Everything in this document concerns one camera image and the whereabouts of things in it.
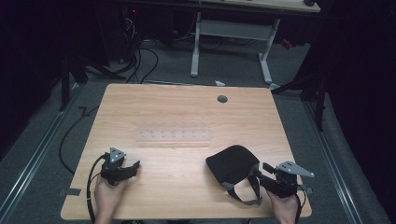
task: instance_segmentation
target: black cable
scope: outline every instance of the black cable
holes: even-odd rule
[[[146,49],[146,50],[148,50],[148,51],[150,51],[152,54],[154,54],[154,56],[155,56],[155,58],[156,58],[156,62],[155,62],[155,64],[154,64],[154,66],[151,68],[151,70],[150,70],[147,74],[145,74],[145,75],[143,76],[142,80],[140,80],[140,84],[143,84],[143,82],[144,82],[144,80],[146,79],[146,77],[148,77],[149,74],[150,74],[152,71],[154,71],[155,68],[157,68],[158,61],[159,61],[159,60],[158,60],[158,55],[157,55],[154,51],[152,51],[151,49]]]
[[[132,79],[132,83],[134,83],[134,80],[136,79],[136,83],[139,83],[139,77],[137,76],[137,69],[139,69],[138,67],[135,69],[135,76],[134,79]]]
[[[237,45],[237,46],[252,45],[252,44],[257,43],[258,41],[259,41],[259,40],[249,39],[249,40],[246,40],[246,41],[243,42],[243,43],[238,43],[238,42],[236,42],[236,41],[230,41],[230,40],[227,40],[227,39],[223,40],[223,42],[226,43],[226,44],[229,44],[229,45]]]
[[[202,43],[200,43],[200,48],[201,49],[208,49],[208,50],[214,50],[214,49],[218,49],[218,48],[220,48],[222,45],[223,45],[223,42],[224,42],[224,40],[223,40],[223,38],[219,38],[219,43],[218,43],[218,45],[217,46],[215,46],[214,48],[205,48],[203,45],[202,45]]]
[[[138,53],[138,56],[139,56],[139,61],[137,63],[137,66],[136,66],[136,64],[134,65],[134,72],[128,77],[128,79],[126,80],[125,83],[128,83],[131,80],[132,77],[133,78],[136,77],[136,79],[137,79],[137,70],[139,69],[141,61],[142,61],[142,54],[141,54],[141,51],[140,51],[140,45],[139,45],[139,48],[137,50],[137,53]]]
[[[190,39],[190,38],[192,38],[192,37],[195,36],[195,35],[190,35],[190,33],[191,33],[191,31],[192,31],[192,28],[194,27],[196,17],[197,17],[197,13],[195,12],[195,13],[194,13],[194,16],[192,17],[192,22],[191,22],[191,26],[190,26],[189,31],[188,31],[185,35],[183,35],[181,38],[174,39],[173,42],[175,42],[175,43],[177,44],[177,41],[179,41],[179,40]]]
[[[297,207],[297,213],[296,213],[296,218],[295,218],[295,223],[297,224],[298,219],[300,219],[300,215],[301,215],[301,212],[302,212],[302,210],[303,210],[303,207],[301,206],[300,197],[299,197],[297,194],[294,194],[294,195],[295,195],[296,198],[297,198],[297,205],[298,205],[298,207]]]
[[[99,162],[99,160],[105,159],[105,158],[106,158],[106,154],[100,156],[95,161],[95,163],[93,164],[93,166],[91,168],[90,175],[88,176],[88,182],[87,182],[87,206],[88,206],[88,211],[90,212],[90,217],[91,217],[92,224],[95,223],[95,213],[93,212],[92,198],[91,198],[91,182],[93,180],[92,173],[93,173],[93,170],[95,169],[96,164]]]
[[[99,175],[101,175],[102,173],[98,173],[98,174],[96,174],[96,175],[94,175],[92,178],[91,178],[91,182],[97,177],[97,176],[99,176]]]
[[[305,190],[303,189],[303,187],[301,187],[300,185],[298,187],[303,191],[303,194],[304,194],[304,202],[303,202],[303,205],[301,205],[301,207],[303,208],[305,205],[305,202],[306,202],[306,193],[305,193]]]
[[[64,168],[66,168],[67,171],[70,172],[70,174],[74,175],[75,172],[69,168],[68,165],[66,165],[66,163],[64,162],[64,158],[62,156],[62,147],[64,145],[64,140],[66,139],[67,135],[70,134],[70,132],[73,130],[73,128],[79,124],[80,121],[82,121],[84,118],[88,117],[93,111],[95,111],[97,108],[99,108],[99,106],[96,106],[94,109],[90,110],[87,114],[85,114],[84,116],[82,116],[81,118],[79,118],[66,132],[66,134],[64,135],[64,138],[61,141],[61,144],[59,145],[59,149],[58,149],[58,154],[59,154],[59,159],[61,160],[61,164],[64,166]]]

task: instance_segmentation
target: wire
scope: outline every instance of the wire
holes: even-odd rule
[[[114,71],[113,73],[115,73],[115,74],[120,74],[120,73],[126,72],[126,71],[130,70],[132,67],[134,67],[134,64],[135,64],[135,63],[136,63],[136,60],[135,60],[135,58],[133,57],[133,58],[131,59],[131,61],[129,61],[128,64],[127,64],[125,67],[123,67],[123,68],[121,68],[121,69],[119,69],[119,70],[117,70],[117,71]],[[101,73],[101,72],[96,72],[96,71],[92,71],[92,70],[91,70],[90,68],[88,68],[88,67],[85,67],[85,71],[86,71],[87,73],[90,73],[90,74],[95,75],[95,76],[102,76],[102,75],[103,75],[103,73]]]
[[[97,108],[99,108],[99,105],[96,106],[94,109],[90,110],[87,114],[85,114],[84,116],[82,116],[81,118],[79,118],[66,132],[66,134],[64,135],[64,137],[62,138],[61,144],[59,145],[59,149],[58,149],[58,154],[59,154],[59,159],[61,160],[61,164],[64,166],[64,168],[66,168],[66,170],[68,172],[70,172],[70,174],[74,175],[75,171],[73,171],[65,162],[64,162],[64,158],[62,156],[62,147],[64,146],[64,140],[66,139],[67,135],[70,134],[70,132],[73,130],[74,127],[76,127],[76,125],[78,125],[84,118],[88,117],[93,111],[95,111]]]
[[[137,70],[139,69],[141,61],[142,61],[142,54],[141,54],[141,51],[140,51],[140,45],[139,45],[139,48],[137,49],[137,53],[138,53],[138,56],[139,56],[139,61],[137,63],[137,66],[136,66],[136,64],[134,65],[134,72],[128,77],[128,79],[126,80],[125,83],[128,83],[131,80],[131,78],[135,78],[136,77],[136,79],[137,79]]]
[[[218,45],[215,46],[214,48],[205,48],[204,46],[202,46],[202,44],[200,44],[200,48],[201,49],[208,49],[208,50],[218,49],[218,48],[220,48],[222,46],[223,42],[224,42],[223,38],[220,37]]]
[[[92,178],[91,178],[91,182],[97,177],[97,176],[99,176],[99,175],[101,175],[102,173],[98,173],[98,174],[96,174],[96,175],[94,175]]]
[[[93,173],[93,170],[95,169],[96,164],[101,159],[105,159],[105,158],[106,158],[106,154],[104,154],[104,155],[100,156],[98,159],[96,159],[95,163],[93,164],[93,166],[91,168],[90,175],[88,176],[88,181],[87,181],[87,206],[88,206],[88,211],[90,212],[92,224],[95,223],[95,214],[93,213],[92,198],[91,198],[91,182],[93,181],[92,173]]]
[[[194,13],[194,17],[192,18],[192,23],[191,23],[189,31],[184,36],[182,36],[181,38],[174,39],[174,41],[189,39],[189,38],[195,36],[195,35],[190,35],[190,36],[188,36],[188,35],[191,33],[192,27],[194,27],[196,17],[197,17],[197,13],[195,12]]]
[[[151,68],[151,70],[150,70],[147,74],[145,74],[145,75],[143,76],[142,80],[140,80],[140,84],[143,84],[143,82],[145,81],[146,77],[148,77],[149,74],[151,74],[151,72],[154,71],[154,69],[157,67],[158,61],[159,61],[158,55],[157,55],[154,51],[152,51],[151,49],[146,49],[146,50],[148,50],[148,51],[150,51],[152,54],[154,54],[155,59],[156,59],[156,62],[155,62],[155,64],[154,64],[154,66]]]
[[[301,187],[301,185],[299,185],[298,187],[299,187],[299,188],[303,191],[303,193],[304,193],[304,202],[303,202],[303,205],[301,205],[301,207],[303,208],[304,205],[305,205],[305,202],[306,202],[306,193],[305,193],[305,190],[303,189],[303,187]]]
[[[134,26],[134,22],[131,21],[131,19],[129,19],[129,18],[127,18],[127,17],[125,18],[125,20],[127,20],[128,22],[130,22],[128,28],[126,28],[126,31],[129,31],[129,29],[131,28],[131,26],[132,26],[132,25]]]

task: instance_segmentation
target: table top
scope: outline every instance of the table top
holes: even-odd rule
[[[227,102],[219,102],[219,96]],[[62,218],[89,219],[88,174],[110,147],[127,154],[124,166],[141,161],[117,219],[271,217],[264,188],[260,206],[244,205],[208,169],[205,159],[232,145],[246,147],[273,166],[294,161],[268,89],[110,84],[70,186],[81,193],[66,196]],[[235,191],[242,200],[255,199],[248,181],[237,184]],[[302,217],[310,214],[306,202]]]
[[[221,3],[239,5],[245,7],[266,7],[272,9],[282,9],[302,12],[320,12],[318,4],[312,7],[307,6],[303,0],[199,0],[207,3]]]

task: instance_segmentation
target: human hand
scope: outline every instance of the human hand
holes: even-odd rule
[[[276,220],[280,224],[295,223],[298,210],[298,199],[295,195],[287,198],[278,198],[274,193],[267,190],[267,194],[271,199],[273,212]]]
[[[97,177],[94,193],[98,208],[96,224],[111,222],[127,184],[128,180],[122,180],[117,186],[111,186],[101,176]]]

